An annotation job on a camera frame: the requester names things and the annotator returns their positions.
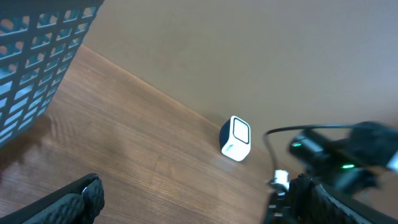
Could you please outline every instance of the wooden floor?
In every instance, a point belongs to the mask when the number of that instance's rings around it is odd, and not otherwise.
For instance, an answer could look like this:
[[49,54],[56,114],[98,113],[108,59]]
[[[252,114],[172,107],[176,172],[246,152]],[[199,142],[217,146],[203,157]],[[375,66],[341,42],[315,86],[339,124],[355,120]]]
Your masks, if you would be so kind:
[[0,149],[0,216],[95,172],[95,223],[259,223],[269,160],[222,156],[219,130],[82,47],[47,112]]

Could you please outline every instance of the laundry basket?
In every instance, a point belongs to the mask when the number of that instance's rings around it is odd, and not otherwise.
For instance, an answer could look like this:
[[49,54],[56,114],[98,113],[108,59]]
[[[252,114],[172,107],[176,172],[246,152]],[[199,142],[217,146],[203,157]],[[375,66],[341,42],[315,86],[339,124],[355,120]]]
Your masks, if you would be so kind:
[[47,109],[102,3],[0,1],[0,146]]

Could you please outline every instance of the black mesh fabric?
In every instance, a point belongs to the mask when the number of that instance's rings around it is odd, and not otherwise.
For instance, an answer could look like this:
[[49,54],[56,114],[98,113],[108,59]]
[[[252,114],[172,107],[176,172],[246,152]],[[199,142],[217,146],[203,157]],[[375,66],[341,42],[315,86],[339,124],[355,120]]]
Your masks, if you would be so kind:
[[316,186],[311,191],[310,197],[311,207],[317,208],[310,210],[310,216],[307,217],[311,223],[341,223],[341,224],[357,224],[359,218],[355,212],[344,206],[343,204],[336,204],[331,197],[322,189],[321,186]]
[[78,194],[67,194],[24,224],[69,224],[84,211],[85,202]]
[[94,180],[82,193],[83,199],[86,203],[85,219],[88,219],[91,223],[94,222],[94,218],[100,214],[100,211],[105,206],[104,200],[104,188],[101,180]]

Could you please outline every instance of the white cube device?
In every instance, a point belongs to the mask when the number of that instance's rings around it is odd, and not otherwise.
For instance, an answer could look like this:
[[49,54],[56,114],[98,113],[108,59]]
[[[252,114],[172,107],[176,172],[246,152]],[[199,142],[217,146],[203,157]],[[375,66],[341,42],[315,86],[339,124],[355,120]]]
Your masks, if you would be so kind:
[[250,126],[232,116],[220,130],[221,153],[235,161],[242,161],[250,152]]

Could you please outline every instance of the green led light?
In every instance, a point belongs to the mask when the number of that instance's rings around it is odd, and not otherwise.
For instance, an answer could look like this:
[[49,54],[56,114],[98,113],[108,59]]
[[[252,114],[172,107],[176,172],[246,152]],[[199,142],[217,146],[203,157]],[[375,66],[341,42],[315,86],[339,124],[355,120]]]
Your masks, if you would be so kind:
[[343,169],[349,169],[349,168],[354,168],[354,167],[355,167],[354,164],[347,164],[347,165],[342,166],[341,168],[343,168]]

